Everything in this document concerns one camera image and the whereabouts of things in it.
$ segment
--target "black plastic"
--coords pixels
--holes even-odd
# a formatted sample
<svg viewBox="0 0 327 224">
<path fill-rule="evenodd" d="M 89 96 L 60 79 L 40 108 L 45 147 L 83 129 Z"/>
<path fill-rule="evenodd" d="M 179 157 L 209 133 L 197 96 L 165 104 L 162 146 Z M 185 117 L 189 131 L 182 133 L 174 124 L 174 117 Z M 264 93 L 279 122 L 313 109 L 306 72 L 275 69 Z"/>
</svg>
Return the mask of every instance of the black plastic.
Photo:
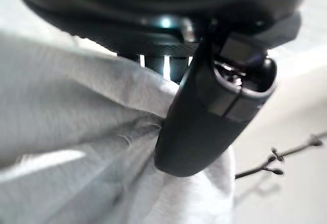
<svg viewBox="0 0 327 224">
<path fill-rule="evenodd" d="M 43 18 L 73 35 L 121 54 L 192 56 L 212 19 L 277 46 L 295 38 L 284 28 L 267 32 L 293 15 L 302 0 L 26 0 Z M 162 20 L 169 18 L 170 26 Z M 193 26 L 194 43 L 184 39 L 182 22 Z"/>
<path fill-rule="evenodd" d="M 188 177 L 208 167 L 238 137 L 274 91 L 275 63 L 270 63 L 273 73 L 270 87 L 258 92 L 221 77 L 212 52 L 211 41 L 203 40 L 157 141 L 156 167 L 177 177 Z"/>
</svg>

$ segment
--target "gray cloth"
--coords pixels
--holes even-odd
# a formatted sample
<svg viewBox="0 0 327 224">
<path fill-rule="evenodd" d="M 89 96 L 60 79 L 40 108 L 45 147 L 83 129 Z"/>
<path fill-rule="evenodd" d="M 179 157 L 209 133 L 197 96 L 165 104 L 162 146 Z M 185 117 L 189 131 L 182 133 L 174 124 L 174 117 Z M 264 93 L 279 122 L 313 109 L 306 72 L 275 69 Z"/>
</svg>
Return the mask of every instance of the gray cloth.
<svg viewBox="0 0 327 224">
<path fill-rule="evenodd" d="M 126 59 L 0 33 L 0 223 L 230 223 L 231 149 L 189 178 L 154 167 L 177 89 Z"/>
</svg>

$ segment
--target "white wall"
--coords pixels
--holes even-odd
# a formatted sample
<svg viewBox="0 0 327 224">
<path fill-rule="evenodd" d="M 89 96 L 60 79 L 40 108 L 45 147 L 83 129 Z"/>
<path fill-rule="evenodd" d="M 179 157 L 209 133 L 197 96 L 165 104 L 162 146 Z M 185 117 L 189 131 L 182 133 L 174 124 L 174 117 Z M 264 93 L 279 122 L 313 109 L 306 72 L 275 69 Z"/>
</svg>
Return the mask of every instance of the white wall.
<svg viewBox="0 0 327 224">
<path fill-rule="evenodd" d="M 279 64 L 283 75 L 278 89 L 234 143 L 237 172 L 265 161 L 272 146 L 283 151 L 304 143 L 310 134 L 327 131 L 327 46 Z M 326 224 L 327 138 L 324 141 L 323 148 L 276 163 L 285 176 L 263 172 L 237 180 L 235 223 Z"/>
</svg>

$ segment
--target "gray fabric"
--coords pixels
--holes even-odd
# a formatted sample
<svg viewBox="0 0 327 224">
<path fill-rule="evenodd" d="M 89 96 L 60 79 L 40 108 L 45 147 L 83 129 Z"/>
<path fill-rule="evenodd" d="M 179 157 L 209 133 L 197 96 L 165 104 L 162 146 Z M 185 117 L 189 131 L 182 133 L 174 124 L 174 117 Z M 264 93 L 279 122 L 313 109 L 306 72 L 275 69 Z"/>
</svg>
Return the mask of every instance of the gray fabric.
<svg viewBox="0 0 327 224">
<path fill-rule="evenodd" d="M 0 33 L 0 223 L 230 223 L 231 149 L 189 178 L 153 165 L 177 88 L 126 59 Z"/>
</svg>

